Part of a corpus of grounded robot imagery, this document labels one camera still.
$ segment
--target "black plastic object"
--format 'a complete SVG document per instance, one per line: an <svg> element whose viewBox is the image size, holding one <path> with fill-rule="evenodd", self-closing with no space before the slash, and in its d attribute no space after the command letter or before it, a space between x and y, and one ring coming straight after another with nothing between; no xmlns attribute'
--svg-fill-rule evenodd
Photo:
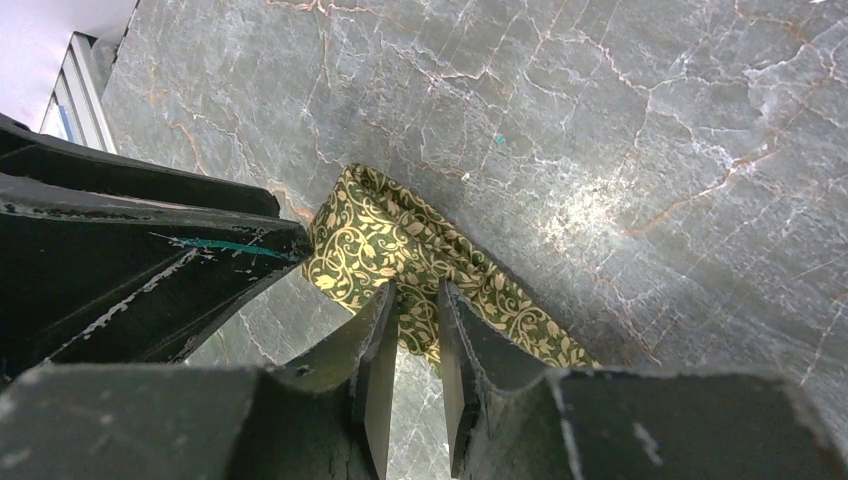
<svg viewBox="0 0 848 480"><path fill-rule="evenodd" d="M780 378L548 368L444 280L439 309L455 478L848 478L813 407Z"/></svg>
<svg viewBox="0 0 848 480"><path fill-rule="evenodd" d="M264 190L0 127L0 386L181 361L311 254Z"/></svg>
<svg viewBox="0 0 848 480"><path fill-rule="evenodd" d="M395 285L282 367L49 366L0 396L18 479L383 479Z"/></svg>
<svg viewBox="0 0 848 480"><path fill-rule="evenodd" d="M279 218L270 192L30 132L0 114L0 173L84 192Z"/></svg>

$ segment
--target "green paint mark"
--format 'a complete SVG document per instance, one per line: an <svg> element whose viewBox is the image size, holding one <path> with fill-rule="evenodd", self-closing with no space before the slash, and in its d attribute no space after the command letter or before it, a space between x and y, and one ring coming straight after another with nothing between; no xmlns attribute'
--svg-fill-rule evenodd
<svg viewBox="0 0 848 480"><path fill-rule="evenodd" d="M175 238L174 242L180 244L180 246L183 247L222 248L236 250L244 253L252 253L254 255L266 255L268 257L274 258L291 258L291 255L275 252L265 247L256 247L253 245L244 245L242 243L226 242L223 240L203 240L200 238Z"/></svg>

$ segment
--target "cloth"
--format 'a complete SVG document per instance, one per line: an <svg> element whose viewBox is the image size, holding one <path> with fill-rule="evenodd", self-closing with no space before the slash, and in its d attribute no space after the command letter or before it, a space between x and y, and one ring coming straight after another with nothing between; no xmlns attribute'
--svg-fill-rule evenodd
<svg viewBox="0 0 848 480"><path fill-rule="evenodd" d="M440 277L453 281L492 326L552 366L599 366L494 262L408 188L350 165L318 210L304 276L356 313L376 288L398 286L399 344L439 368Z"/></svg>

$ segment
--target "marble floor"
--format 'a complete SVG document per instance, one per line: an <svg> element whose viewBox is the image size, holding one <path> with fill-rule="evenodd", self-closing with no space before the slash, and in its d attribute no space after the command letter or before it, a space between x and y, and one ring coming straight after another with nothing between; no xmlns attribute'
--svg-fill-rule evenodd
<svg viewBox="0 0 848 480"><path fill-rule="evenodd" d="M848 447L848 3L141 0L103 102L127 156L265 187L412 187L605 364L777 370ZM348 315L290 275L192 363ZM402 355L390 478L446 478Z"/></svg>

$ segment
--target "gold vine pattern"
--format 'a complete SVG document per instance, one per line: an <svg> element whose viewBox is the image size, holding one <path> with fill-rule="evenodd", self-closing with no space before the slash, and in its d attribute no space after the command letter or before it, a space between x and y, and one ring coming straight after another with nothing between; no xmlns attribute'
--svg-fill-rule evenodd
<svg viewBox="0 0 848 480"><path fill-rule="evenodd" d="M349 165L309 226L307 280L356 313L398 284L399 343L439 369L439 278L453 281L493 327L552 366L600 366L515 282L423 199L382 173Z"/></svg>

